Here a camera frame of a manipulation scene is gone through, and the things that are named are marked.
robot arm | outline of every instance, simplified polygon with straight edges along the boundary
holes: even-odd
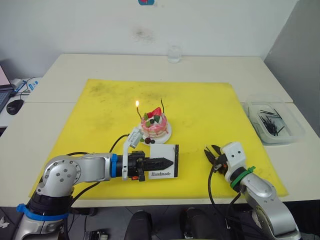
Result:
[[[246,155],[239,142],[232,142],[221,149],[212,146],[219,157],[205,154],[214,166],[214,172],[224,174],[232,189],[241,192],[253,208],[253,220],[271,240],[299,240],[301,234],[289,209],[277,197],[275,187],[247,169]]]
[[[24,215],[14,239],[22,240],[30,234],[48,234],[59,230],[68,217],[73,186],[76,184],[109,181],[116,177],[124,180],[130,177],[142,182],[145,180],[144,171],[164,170],[174,164],[164,157],[145,157],[143,151],[128,153],[129,147],[135,148],[142,136],[142,132],[134,128],[124,143],[123,155],[88,153],[51,159],[29,203],[17,207],[17,211]]]

yellow board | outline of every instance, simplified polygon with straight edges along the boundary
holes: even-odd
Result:
[[[139,110],[143,115],[161,107],[161,98],[172,126],[167,143],[179,144],[178,178],[148,180],[148,174],[145,182],[113,178],[86,192],[82,199],[208,198],[211,164],[204,148],[234,141],[241,142],[247,167],[255,166],[254,172],[270,181],[280,196],[287,194],[232,86],[227,83],[89,79],[48,160],[79,151],[108,152],[119,136],[138,126],[136,100],[140,101]],[[113,152],[122,154],[123,143],[124,139]],[[142,143],[136,150],[143,150],[149,156],[149,147]],[[73,195],[91,184],[76,185]],[[227,198],[235,192],[224,176],[217,173],[212,177],[212,194],[216,198]]]

laptop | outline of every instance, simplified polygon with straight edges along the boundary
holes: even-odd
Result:
[[[0,66],[0,112],[6,106],[13,91],[11,83]]]

wire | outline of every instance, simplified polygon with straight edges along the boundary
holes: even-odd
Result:
[[[73,156],[73,155],[86,155],[88,154],[87,152],[85,151],[75,151],[75,152],[72,152],[72,153],[68,153],[67,156]]]
[[[100,182],[100,181],[97,181],[96,183],[94,183],[94,184],[86,187],[86,188],[83,189],[80,193],[78,193],[78,195],[75,196],[75,197],[72,199],[71,204],[70,204],[70,207],[75,203],[76,200],[78,200],[78,198],[80,198],[80,196],[81,196],[82,194],[84,194],[86,191],[94,188],[94,187],[97,186],[99,183],[101,183],[101,182]]]
[[[15,222],[11,220],[11,218],[10,218],[10,217],[8,216],[8,214],[3,210],[2,207],[0,207],[0,210],[3,212],[3,214],[5,215],[5,217],[6,217],[12,224],[16,225]]]
[[[120,136],[120,137],[114,142],[114,144],[112,145],[112,147],[110,148],[109,153],[112,152],[112,150],[115,148],[116,144],[120,141],[120,139],[122,139],[122,138],[124,138],[124,137],[128,137],[129,135],[130,135],[130,134],[124,134],[124,135]]]
[[[212,174],[214,173],[214,166],[212,166],[210,174],[209,174],[209,178],[208,178],[208,193],[209,193],[209,198],[210,201],[212,203],[213,208],[215,209],[215,211],[217,213],[219,213],[221,216],[225,217],[225,215],[216,207],[216,203],[214,201],[214,198],[212,197],[212,193],[211,193],[211,178],[212,178]]]
[[[214,207],[214,209],[216,210],[216,212],[218,212],[223,218],[226,218],[226,219],[231,220],[231,221],[233,221],[233,222],[235,222],[235,223],[238,223],[238,224],[247,226],[247,227],[249,227],[249,228],[251,228],[251,229],[254,229],[256,232],[258,232],[260,235],[263,236],[264,234],[263,234],[263,232],[262,232],[261,229],[259,229],[259,228],[257,228],[257,227],[254,227],[254,226],[250,225],[249,223],[243,222],[243,221],[241,221],[241,220],[239,220],[239,219],[237,219],[237,218],[235,218],[235,217],[229,216],[229,215],[228,215],[228,214],[229,214],[228,209],[227,209],[227,215],[224,215],[224,214],[217,208],[216,203],[215,203],[215,201],[214,201],[214,199],[213,199],[213,197],[212,197],[212,192],[211,192],[211,179],[212,179],[213,173],[214,173],[214,166],[212,166],[212,168],[211,168],[211,170],[210,170],[209,177],[208,177],[208,194],[209,194],[209,198],[210,198],[210,201],[211,201],[211,203],[212,203],[212,206]],[[230,202],[231,205],[233,205],[233,204],[235,203],[235,201],[240,197],[240,196],[239,196],[239,197],[237,197],[237,196]],[[243,231],[242,231],[241,233],[242,233],[243,235],[245,235],[245,236],[251,235],[251,233],[247,233],[247,232],[243,232]]]
[[[120,139],[124,138],[124,137],[128,137],[129,134],[124,134],[122,136],[120,136],[115,142],[114,144],[112,145],[112,147],[110,148],[110,151],[109,153],[112,152],[112,150],[114,149],[114,147],[117,145],[117,143],[120,141]],[[68,156],[73,156],[73,155],[85,155],[85,154],[88,154],[87,152],[85,151],[76,151],[76,152],[72,152],[72,153],[68,153],[67,155]],[[71,206],[75,203],[75,201],[81,197],[82,194],[84,194],[86,191],[94,188],[95,186],[97,186],[98,184],[100,184],[100,181],[97,181],[96,183],[86,187],[85,189],[83,189],[81,192],[79,192],[72,200],[71,200],[71,203],[69,205],[69,211],[71,209]],[[72,227],[72,224],[74,222],[74,219],[72,219],[72,223],[71,223],[71,226],[69,228],[69,231],[71,230],[71,227]],[[85,217],[85,221],[84,221],[84,233],[86,233],[86,222],[87,222],[87,216]],[[68,235],[68,218],[65,218],[64,219],[64,226],[63,226],[63,229],[64,229],[64,238],[65,240],[69,240],[69,235]]]
[[[75,221],[75,215],[73,214],[72,216],[72,221],[71,221],[71,224],[69,226],[69,230],[68,230],[68,233],[70,232],[71,228],[72,228],[72,225],[74,224],[74,221]]]
[[[85,219],[84,219],[84,233],[83,233],[83,239],[85,239],[85,235],[86,235],[86,231],[87,231],[87,229],[86,229],[86,225],[87,225],[87,218],[88,218],[88,216],[85,216]]]
[[[24,91],[29,90],[29,88],[28,88],[28,81],[31,80],[31,79],[35,79],[35,78],[36,78],[36,77],[31,77],[31,78],[29,78],[28,80],[25,81],[26,90],[24,90]]]
[[[229,203],[228,208],[226,209],[225,217],[228,218],[230,208],[233,206],[233,204],[240,198],[241,192],[239,191],[238,194],[235,196],[235,198]]]

transparent box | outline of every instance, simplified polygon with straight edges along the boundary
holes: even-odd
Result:
[[[251,95],[243,108],[264,145],[289,144],[305,135],[301,124],[278,96]]]

